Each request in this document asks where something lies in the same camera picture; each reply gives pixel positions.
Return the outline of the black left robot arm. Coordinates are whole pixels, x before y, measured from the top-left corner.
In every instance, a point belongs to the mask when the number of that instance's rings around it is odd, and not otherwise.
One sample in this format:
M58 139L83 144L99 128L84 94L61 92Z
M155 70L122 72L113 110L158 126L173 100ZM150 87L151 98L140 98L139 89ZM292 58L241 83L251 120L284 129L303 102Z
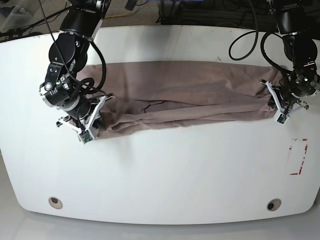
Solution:
M267 56L265 41L271 34L265 33L260 42L262 56L282 75L279 85L271 87L275 90L275 97L270 97L268 105L274 108L278 99L280 106L285 108L320 90L320 76L316 66L318 49L310 34L310 25L301 0L270 0L269 5L282 35L285 56L292 62L293 70L282 68Z

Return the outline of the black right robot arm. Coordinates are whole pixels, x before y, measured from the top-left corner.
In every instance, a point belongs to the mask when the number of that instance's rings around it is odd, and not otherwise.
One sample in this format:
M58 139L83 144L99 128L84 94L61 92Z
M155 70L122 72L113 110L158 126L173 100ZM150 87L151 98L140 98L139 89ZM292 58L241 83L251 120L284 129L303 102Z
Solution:
M85 130L84 121L93 112L87 95L101 92L107 76L105 59L94 43L94 38L110 6L109 0L72 0L70 10L62 21L60 33L53 38L48 53L50 64L44 82L39 86L43 101L51 108L66 112L78 128ZM89 47L102 63L98 84L88 77L77 79L85 67Z

